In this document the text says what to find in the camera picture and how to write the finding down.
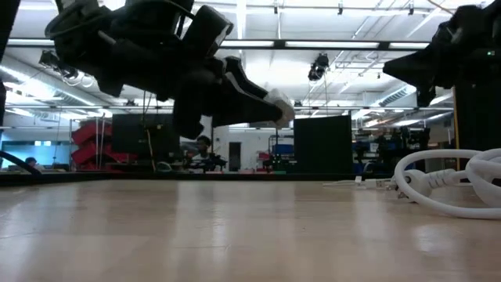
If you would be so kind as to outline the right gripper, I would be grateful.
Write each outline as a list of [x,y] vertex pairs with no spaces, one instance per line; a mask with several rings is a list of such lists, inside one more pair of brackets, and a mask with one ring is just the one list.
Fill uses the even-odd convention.
[[385,74],[416,87],[418,107],[428,107],[431,104],[437,95],[437,87],[453,87],[447,64],[452,36],[450,22],[442,22],[425,49],[385,63]]

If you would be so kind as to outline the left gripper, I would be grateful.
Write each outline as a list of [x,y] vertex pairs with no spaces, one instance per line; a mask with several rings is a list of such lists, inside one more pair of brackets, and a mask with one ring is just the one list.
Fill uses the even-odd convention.
[[204,130],[200,119],[205,103],[213,88],[220,84],[219,102],[212,113],[214,127],[271,122],[276,128],[284,128],[294,120],[294,106],[287,95],[253,83],[238,57],[227,56],[225,60],[179,57],[161,73],[156,96],[162,101],[174,100],[173,128],[187,139],[195,139]]

